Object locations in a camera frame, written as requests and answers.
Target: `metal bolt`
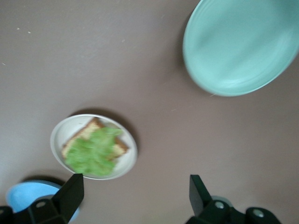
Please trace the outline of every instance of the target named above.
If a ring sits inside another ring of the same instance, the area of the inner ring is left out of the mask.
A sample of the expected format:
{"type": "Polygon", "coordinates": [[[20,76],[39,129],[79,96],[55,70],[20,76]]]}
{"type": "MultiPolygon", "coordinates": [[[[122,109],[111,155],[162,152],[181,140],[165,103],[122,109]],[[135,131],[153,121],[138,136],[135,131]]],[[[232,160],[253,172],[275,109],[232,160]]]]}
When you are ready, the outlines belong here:
{"type": "Polygon", "coordinates": [[[37,208],[43,207],[46,204],[46,202],[39,202],[36,204],[37,208]]]}
{"type": "Polygon", "coordinates": [[[254,209],[253,214],[255,214],[257,217],[260,217],[260,218],[264,217],[263,212],[259,209],[254,209]]]}
{"type": "Polygon", "coordinates": [[[218,209],[223,209],[224,208],[224,204],[222,202],[215,202],[215,206],[218,208],[218,209]]]}

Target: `plate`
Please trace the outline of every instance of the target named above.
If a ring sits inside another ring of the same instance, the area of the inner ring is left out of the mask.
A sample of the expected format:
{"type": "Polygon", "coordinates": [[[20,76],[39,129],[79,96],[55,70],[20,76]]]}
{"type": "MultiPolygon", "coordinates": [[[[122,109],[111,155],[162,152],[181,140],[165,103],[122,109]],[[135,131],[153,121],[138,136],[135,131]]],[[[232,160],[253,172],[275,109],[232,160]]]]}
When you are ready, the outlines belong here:
{"type": "Polygon", "coordinates": [[[100,119],[100,121],[105,126],[117,127],[121,129],[123,133],[119,135],[118,138],[128,146],[128,151],[124,155],[117,158],[118,161],[116,163],[116,166],[110,175],[107,176],[83,175],[83,177],[93,179],[93,180],[110,180],[125,175],[133,168],[133,166],[136,163],[137,160],[136,143],[132,135],[124,126],[122,126],[115,120],[112,120],[110,118],[101,115],[96,115],[96,114],[75,115],[62,120],[59,124],[57,124],[56,127],[53,129],[50,138],[50,146],[55,158],[67,170],[71,171],[72,173],[75,173],[72,170],[72,168],[66,165],[64,162],[64,159],[61,154],[63,145],[75,133],[77,133],[79,130],[85,127],[86,124],[94,117],[100,119]]]}
{"type": "Polygon", "coordinates": [[[295,58],[298,21],[298,0],[201,0],[184,34],[186,68],[212,94],[253,92],[295,58]]]}
{"type": "MultiPolygon", "coordinates": [[[[23,182],[11,187],[6,194],[6,202],[14,212],[29,207],[34,201],[44,196],[52,196],[61,188],[60,185],[42,180],[23,182]]],[[[71,221],[77,218],[79,208],[75,211],[71,221]]]]}

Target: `small white bowl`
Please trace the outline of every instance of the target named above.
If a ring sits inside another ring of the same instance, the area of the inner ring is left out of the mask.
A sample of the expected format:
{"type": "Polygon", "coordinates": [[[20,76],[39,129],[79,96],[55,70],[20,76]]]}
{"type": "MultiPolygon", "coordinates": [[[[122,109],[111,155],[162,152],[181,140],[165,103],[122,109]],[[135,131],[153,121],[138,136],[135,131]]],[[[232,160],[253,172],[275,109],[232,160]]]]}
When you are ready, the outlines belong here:
{"type": "Polygon", "coordinates": [[[100,119],[100,121],[105,126],[117,127],[122,130],[122,134],[118,136],[120,140],[122,140],[127,146],[128,151],[118,158],[116,166],[113,172],[107,176],[95,176],[95,175],[84,175],[85,178],[93,179],[93,180],[110,180],[120,176],[125,175],[129,172],[132,167],[135,165],[137,160],[137,146],[132,137],[132,135],[118,122],[96,114],[80,114],[68,117],[62,120],[56,127],[53,129],[50,145],[51,150],[58,160],[58,162],[64,166],[67,170],[75,173],[71,167],[65,164],[64,159],[62,157],[61,151],[63,149],[63,145],[79,130],[86,126],[86,124],[94,117],[100,119]]]}

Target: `bread slice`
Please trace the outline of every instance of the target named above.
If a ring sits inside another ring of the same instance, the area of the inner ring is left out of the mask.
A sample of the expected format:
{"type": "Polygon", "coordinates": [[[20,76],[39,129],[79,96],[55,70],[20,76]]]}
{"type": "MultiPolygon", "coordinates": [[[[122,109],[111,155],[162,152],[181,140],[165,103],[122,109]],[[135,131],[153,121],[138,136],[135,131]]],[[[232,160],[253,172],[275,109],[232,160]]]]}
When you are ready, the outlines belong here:
{"type": "MultiPolygon", "coordinates": [[[[89,139],[91,136],[91,133],[94,131],[105,127],[105,125],[100,122],[100,120],[96,117],[91,119],[85,127],[83,127],[81,130],[79,130],[76,134],[74,134],[63,146],[62,149],[62,157],[65,159],[66,155],[68,154],[71,146],[73,145],[74,141],[77,138],[83,138],[83,139],[89,139]]],[[[123,143],[119,138],[115,138],[115,145],[113,147],[113,154],[110,156],[111,159],[120,157],[121,155],[125,154],[128,150],[128,146],[126,146],[125,143],[123,143]]]]}

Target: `blue bowl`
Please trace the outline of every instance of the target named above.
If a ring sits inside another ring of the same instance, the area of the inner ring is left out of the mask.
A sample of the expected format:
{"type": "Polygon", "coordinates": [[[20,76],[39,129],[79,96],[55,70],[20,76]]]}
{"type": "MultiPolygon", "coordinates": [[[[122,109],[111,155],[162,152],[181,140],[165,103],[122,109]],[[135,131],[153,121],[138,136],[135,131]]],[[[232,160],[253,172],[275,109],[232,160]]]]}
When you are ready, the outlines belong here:
{"type": "MultiPolygon", "coordinates": [[[[42,180],[23,182],[11,187],[6,194],[6,202],[14,212],[19,212],[30,206],[40,197],[54,195],[61,188],[60,185],[42,180]]],[[[77,218],[79,208],[72,216],[71,221],[77,218]]]]}
{"type": "Polygon", "coordinates": [[[183,41],[191,78],[221,96],[265,86],[298,50],[299,0],[201,0],[183,41]]]}

